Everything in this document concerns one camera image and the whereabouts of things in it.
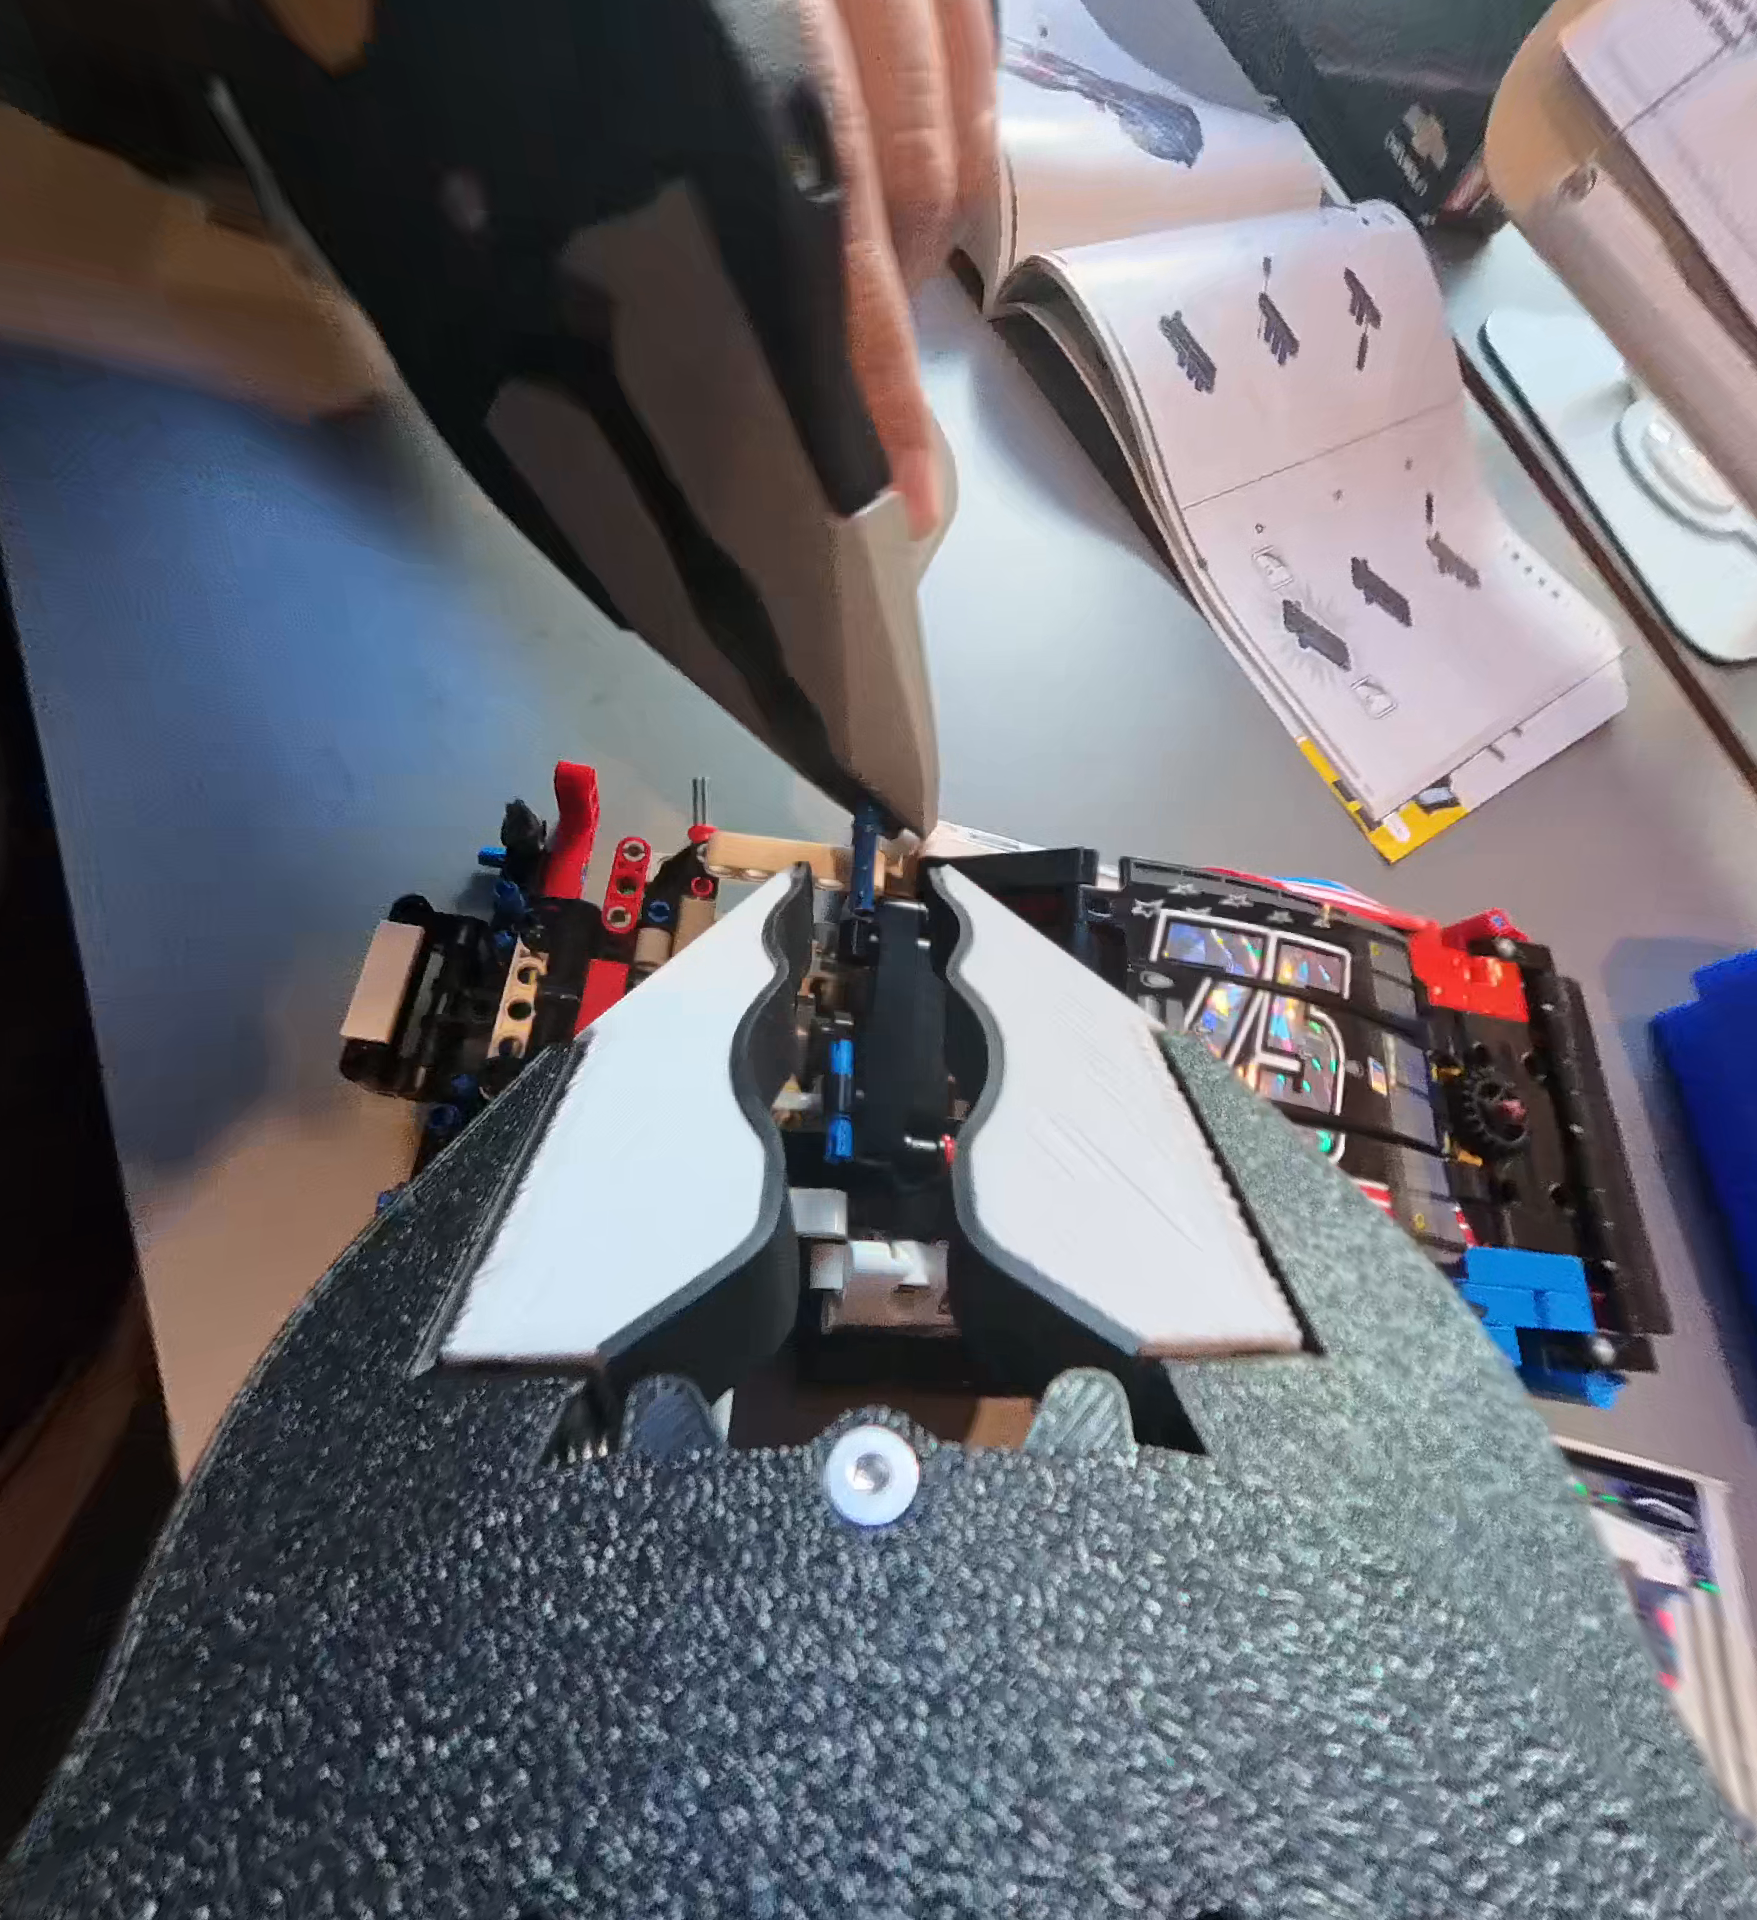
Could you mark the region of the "toy brick race car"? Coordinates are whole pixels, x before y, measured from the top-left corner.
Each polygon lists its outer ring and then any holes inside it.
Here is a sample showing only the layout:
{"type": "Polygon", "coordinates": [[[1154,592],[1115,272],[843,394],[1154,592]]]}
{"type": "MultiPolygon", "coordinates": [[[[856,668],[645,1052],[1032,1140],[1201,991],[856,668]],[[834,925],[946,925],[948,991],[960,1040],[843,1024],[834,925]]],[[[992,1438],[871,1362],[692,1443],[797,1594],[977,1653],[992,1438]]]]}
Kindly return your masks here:
{"type": "MultiPolygon", "coordinates": [[[[813,1378],[903,1356],[977,1382],[948,1323],[948,1160],[967,1094],[946,1040],[946,984],[915,852],[887,852],[871,920],[843,920],[849,845],[692,818],[681,852],[614,836],[600,904],[595,771],[554,762],[554,818],[503,808],[478,845],[484,920],[405,891],[366,940],[342,1079],[411,1102],[423,1172],[489,1094],[579,1040],[721,920],[721,887],[813,868],[797,1070],[776,1094],[807,1250],[813,1378]]],[[[1586,998],[1502,908],[1404,920],[1326,877],[1254,877],[934,833],[1051,943],[1201,1040],[1339,1166],[1461,1294],[1526,1396],[1610,1411],[1671,1332],[1636,1224],[1586,998]]]]}

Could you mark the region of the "race car set box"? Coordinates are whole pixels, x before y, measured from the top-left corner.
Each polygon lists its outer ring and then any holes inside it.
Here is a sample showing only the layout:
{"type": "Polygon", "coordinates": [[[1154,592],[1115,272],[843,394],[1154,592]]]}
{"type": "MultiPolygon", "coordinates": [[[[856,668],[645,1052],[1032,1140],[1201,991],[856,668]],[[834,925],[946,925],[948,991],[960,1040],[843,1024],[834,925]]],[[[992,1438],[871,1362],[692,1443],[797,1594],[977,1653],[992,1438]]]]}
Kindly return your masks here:
{"type": "Polygon", "coordinates": [[[1201,0],[1342,199],[1487,239],[1487,106],[1544,0],[1201,0]]]}

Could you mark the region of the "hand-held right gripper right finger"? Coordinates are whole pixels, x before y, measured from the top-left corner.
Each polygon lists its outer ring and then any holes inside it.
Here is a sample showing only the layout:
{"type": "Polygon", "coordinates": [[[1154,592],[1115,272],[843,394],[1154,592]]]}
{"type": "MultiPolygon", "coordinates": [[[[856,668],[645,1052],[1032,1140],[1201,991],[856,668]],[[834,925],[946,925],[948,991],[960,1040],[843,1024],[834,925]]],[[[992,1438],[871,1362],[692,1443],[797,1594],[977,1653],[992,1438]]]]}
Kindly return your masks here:
{"type": "Polygon", "coordinates": [[[1295,1356],[1306,1323],[1161,1052],[1161,1024],[934,868],[948,1006],[986,1036],[960,1126],[966,1240],[1023,1297],[1132,1362],[1295,1356]]]}

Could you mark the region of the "grey desk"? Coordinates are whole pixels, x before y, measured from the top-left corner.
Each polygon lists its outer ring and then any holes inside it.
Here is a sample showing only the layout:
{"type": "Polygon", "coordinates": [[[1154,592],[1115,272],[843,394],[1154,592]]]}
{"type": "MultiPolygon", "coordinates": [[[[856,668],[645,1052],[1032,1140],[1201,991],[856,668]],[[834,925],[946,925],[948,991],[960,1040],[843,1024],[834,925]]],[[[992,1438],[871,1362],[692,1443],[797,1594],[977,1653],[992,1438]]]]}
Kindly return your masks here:
{"type": "MultiPolygon", "coordinates": [[[[1381,868],[948,273],[915,358],[960,453],[922,575],[946,818],[1535,930],[1586,991],[1671,1305],[1657,1378],[1554,1431],[1716,1475],[1757,1635],[1757,1335],[1650,1052],[1692,970],[1757,952],[1757,793],[1475,420],[1511,531],[1618,621],[1626,717],[1381,868]]],[[[0,547],[187,1475],[411,1150],[337,1072],[374,920],[450,898],[554,762],[658,845],[692,781],[750,833],[828,836],[837,808],[562,592],[405,397],[290,425],[0,347],[0,547]]]]}

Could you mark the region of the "open instruction booklet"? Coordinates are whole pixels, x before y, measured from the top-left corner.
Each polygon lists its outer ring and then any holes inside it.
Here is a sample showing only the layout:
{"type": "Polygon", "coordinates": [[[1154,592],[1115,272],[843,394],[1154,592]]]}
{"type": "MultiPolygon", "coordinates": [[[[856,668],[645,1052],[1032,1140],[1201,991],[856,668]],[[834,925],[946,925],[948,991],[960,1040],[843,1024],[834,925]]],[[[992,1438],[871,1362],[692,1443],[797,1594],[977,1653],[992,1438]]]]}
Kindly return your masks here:
{"type": "Polygon", "coordinates": [[[1626,708],[1618,628],[1502,516],[1422,231],[1313,140],[995,9],[986,315],[1377,857],[1626,708]]]}

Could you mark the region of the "person's left hand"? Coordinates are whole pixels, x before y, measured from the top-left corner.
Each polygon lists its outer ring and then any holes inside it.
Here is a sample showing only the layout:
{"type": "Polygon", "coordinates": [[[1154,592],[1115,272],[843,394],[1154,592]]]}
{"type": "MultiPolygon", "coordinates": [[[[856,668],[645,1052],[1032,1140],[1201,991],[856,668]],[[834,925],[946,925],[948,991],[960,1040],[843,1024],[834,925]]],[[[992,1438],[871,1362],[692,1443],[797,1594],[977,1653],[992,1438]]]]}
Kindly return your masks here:
{"type": "Polygon", "coordinates": [[[887,449],[914,539],[934,531],[946,477],[915,382],[914,288],[995,175],[995,9],[992,0],[807,0],[807,59],[843,184],[843,355],[887,449]]]}

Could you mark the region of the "wooden clipboard with instruction sheet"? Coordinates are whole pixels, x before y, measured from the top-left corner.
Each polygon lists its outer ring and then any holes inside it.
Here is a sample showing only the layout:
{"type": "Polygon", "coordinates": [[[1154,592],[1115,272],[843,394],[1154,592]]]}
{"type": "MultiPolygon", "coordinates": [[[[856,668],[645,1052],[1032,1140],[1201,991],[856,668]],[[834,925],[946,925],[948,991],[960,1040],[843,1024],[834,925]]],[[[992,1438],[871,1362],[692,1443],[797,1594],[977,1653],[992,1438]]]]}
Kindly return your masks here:
{"type": "Polygon", "coordinates": [[[1757,0],[1544,9],[1487,184],[1757,516],[1757,0]]]}

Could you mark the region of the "holographic sticker sheet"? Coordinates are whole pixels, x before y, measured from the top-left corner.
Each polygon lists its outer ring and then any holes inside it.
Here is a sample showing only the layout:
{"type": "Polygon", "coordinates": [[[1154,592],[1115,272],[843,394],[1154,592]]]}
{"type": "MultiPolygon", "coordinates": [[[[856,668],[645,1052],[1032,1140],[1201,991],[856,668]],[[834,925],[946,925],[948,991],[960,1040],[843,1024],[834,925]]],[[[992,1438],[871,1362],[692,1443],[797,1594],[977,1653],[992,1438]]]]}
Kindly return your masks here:
{"type": "Polygon", "coordinates": [[[1657,1686],[1724,1800],[1757,1831],[1757,1635],[1740,1566],[1731,1484],[1559,1443],[1568,1484],[1608,1543],[1657,1686]]]}

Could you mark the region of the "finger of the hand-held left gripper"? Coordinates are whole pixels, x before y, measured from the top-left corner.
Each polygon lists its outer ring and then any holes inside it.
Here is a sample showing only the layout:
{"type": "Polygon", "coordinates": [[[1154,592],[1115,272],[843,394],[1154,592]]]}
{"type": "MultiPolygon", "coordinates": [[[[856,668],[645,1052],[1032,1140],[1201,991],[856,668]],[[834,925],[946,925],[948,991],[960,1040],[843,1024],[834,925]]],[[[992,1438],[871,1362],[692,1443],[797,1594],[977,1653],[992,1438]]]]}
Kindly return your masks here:
{"type": "MultiPolygon", "coordinates": [[[[734,273],[721,272],[721,244],[681,184],[658,188],[629,215],[612,215],[573,239],[554,272],[573,272],[584,294],[612,300],[614,394],[658,431],[690,431],[721,420],[791,425],[776,358],[750,325],[750,300],[734,273]]],[[[881,798],[890,808],[901,824],[931,833],[934,717],[931,717],[931,668],[915,635],[914,516],[903,516],[903,499],[890,499],[890,488],[881,488],[856,514],[837,514],[837,516],[881,524],[881,661],[871,661],[881,688],[856,692],[856,708],[871,717],[868,742],[881,752],[881,798]]]]}
{"type": "Polygon", "coordinates": [[[512,382],[489,441],[579,547],[629,635],[837,808],[881,798],[856,692],[881,688],[881,524],[837,516],[789,420],[612,449],[547,382],[512,382]]]}

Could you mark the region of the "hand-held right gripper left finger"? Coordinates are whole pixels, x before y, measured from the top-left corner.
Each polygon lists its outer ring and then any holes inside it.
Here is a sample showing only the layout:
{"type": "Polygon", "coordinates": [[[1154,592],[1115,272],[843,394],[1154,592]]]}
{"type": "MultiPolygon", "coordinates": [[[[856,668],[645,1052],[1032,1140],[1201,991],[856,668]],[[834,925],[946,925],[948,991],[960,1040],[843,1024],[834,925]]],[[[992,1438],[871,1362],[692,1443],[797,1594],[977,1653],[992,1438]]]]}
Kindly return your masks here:
{"type": "Polygon", "coordinates": [[[807,961],[813,869],[789,868],[584,1032],[461,1278],[444,1373],[750,1378],[789,1342],[776,1094],[807,961]]]}

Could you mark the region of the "silver stand base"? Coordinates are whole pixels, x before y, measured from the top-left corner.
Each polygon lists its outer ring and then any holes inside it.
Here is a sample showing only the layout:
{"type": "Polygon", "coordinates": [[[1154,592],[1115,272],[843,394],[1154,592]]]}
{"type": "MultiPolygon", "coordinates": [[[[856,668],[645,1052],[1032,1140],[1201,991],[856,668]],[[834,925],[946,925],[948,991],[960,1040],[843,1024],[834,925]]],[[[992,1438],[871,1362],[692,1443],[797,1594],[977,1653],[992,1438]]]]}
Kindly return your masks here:
{"type": "Polygon", "coordinates": [[[1481,358],[1591,531],[1707,661],[1757,661],[1757,516],[1577,315],[1496,309],[1481,358]]]}

